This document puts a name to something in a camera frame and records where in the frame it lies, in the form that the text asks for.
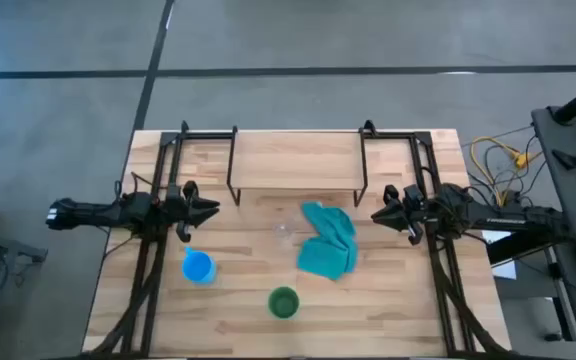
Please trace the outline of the small clear plastic cup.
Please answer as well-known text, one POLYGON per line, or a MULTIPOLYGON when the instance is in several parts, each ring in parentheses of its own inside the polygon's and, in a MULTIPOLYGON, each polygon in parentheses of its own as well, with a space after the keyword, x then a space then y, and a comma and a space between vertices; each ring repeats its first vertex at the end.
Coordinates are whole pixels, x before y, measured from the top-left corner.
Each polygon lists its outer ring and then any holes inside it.
POLYGON ((277 224, 273 228, 274 236, 282 248, 290 249, 294 246, 295 226, 290 223, 277 224))

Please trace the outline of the teal cloth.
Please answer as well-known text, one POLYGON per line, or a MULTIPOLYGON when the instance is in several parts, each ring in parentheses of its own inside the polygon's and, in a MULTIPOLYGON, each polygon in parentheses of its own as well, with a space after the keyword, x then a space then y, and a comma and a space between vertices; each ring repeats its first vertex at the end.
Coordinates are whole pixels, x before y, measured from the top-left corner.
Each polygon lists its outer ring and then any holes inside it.
POLYGON ((317 236, 307 239, 297 256, 297 268, 337 281, 355 270, 358 258, 356 229, 344 210, 318 202, 301 206, 317 236))

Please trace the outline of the green plastic cup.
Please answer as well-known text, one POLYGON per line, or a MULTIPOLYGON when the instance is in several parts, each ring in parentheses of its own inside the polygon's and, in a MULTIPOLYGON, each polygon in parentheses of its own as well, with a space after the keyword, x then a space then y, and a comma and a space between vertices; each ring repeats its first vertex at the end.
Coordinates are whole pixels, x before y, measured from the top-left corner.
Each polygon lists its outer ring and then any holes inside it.
POLYGON ((300 305, 297 292, 290 287, 278 287, 274 289, 268 298, 268 309, 270 313, 279 319, 293 317, 300 305))

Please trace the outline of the blue plastic cup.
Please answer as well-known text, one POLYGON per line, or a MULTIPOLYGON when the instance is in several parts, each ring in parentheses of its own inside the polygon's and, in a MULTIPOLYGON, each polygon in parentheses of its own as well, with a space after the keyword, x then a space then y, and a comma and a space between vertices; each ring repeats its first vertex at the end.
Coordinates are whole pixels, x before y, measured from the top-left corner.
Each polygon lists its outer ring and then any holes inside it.
POLYGON ((185 258, 182 262, 182 274, 188 281, 199 284, 212 284, 216 278, 217 264, 207 253, 185 249, 185 258))

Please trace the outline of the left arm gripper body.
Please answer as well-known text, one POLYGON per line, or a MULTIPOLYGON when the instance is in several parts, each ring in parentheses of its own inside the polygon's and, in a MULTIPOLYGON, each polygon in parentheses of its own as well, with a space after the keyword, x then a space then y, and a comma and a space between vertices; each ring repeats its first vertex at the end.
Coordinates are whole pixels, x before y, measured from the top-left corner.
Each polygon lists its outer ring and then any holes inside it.
POLYGON ((166 216, 171 223, 185 222, 198 227, 197 220, 190 215, 190 199, 198 192, 197 184, 189 180, 183 187, 169 184, 166 190, 166 216))

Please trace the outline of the black aluminium frame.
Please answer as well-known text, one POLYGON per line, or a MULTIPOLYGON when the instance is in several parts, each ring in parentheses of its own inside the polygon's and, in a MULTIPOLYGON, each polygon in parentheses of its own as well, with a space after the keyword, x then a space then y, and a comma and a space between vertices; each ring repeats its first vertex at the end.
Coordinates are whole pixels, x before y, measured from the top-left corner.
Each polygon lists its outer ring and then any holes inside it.
MULTIPOLYGON (((182 187, 192 180, 200 197, 220 203, 216 219, 208 224, 208 229, 236 230, 243 211, 226 184, 232 130, 136 132, 122 174, 124 188, 130 194, 144 184, 145 192, 164 199, 169 184, 182 187)), ((145 239, 130 232, 139 241, 139 248, 133 252, 130 295, 119 302, 125 310, 113 316, 116 324, 104 337, 91 332, 86 335, 83 357, 135 360, 150 355, 171 227, 164 234, 145 239)))
MULTIPOLYGON (((408 142, 416 183, 422 193, 432 198, 442 184, 434 154, 432 135, 428 131, 377 130, 366 140, 405 140, 408 142)), ((429 225, 422 227, 428 245, 430 266, 437 297, 440 324, 447 355, 467 360, 509 358, 512 352, 497 343, 485 330, 466 303, 465 291, 454 245, 456 239, 445 239, 429 225)))

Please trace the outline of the black stand beam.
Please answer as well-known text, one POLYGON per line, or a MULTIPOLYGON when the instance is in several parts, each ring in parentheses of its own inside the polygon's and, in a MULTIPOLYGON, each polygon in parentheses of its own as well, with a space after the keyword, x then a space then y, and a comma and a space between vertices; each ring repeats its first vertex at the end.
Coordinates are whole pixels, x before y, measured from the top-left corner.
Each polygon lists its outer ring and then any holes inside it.
POLYGON ((569 235, 562 233, 545 230, 519 231, 488 245, 487 254, 491 264, 498 264, 507 260, 521 258, 570 240, 571 237, 569 235))

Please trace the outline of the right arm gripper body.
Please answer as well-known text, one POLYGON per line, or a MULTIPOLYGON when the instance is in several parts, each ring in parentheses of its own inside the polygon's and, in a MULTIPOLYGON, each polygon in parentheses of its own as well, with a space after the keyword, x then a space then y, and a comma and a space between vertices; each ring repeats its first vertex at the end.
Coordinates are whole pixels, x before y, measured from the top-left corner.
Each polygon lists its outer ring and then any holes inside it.
POLYGON ((384 202, 394 200, 394 212, 389 217, 397 218, 398 231, 408 230, 410 223, 420 225, 421 211, 425 197, 417 185, 403 188, 403 198, 399 198, 399 191, 394 185, 387 185, 384 190, 384 202))

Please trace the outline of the white paper sheet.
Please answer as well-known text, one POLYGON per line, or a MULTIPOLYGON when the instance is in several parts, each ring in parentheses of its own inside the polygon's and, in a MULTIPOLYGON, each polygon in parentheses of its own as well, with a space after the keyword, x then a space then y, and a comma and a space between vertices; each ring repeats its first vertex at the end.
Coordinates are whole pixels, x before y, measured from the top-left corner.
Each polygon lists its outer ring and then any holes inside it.
MULTIPOLYGON (((510 232, 482 230, 481 234, 484 240, 489 245, 491 245, 494 242, 510 235, 510 232)), ((507 280, 517 279, 516 266, 514 261, 509 261, 502 265, 496 265, 495 267, 492 268, 492 272, 493 275, 498 278, 503 278, 507 280)))

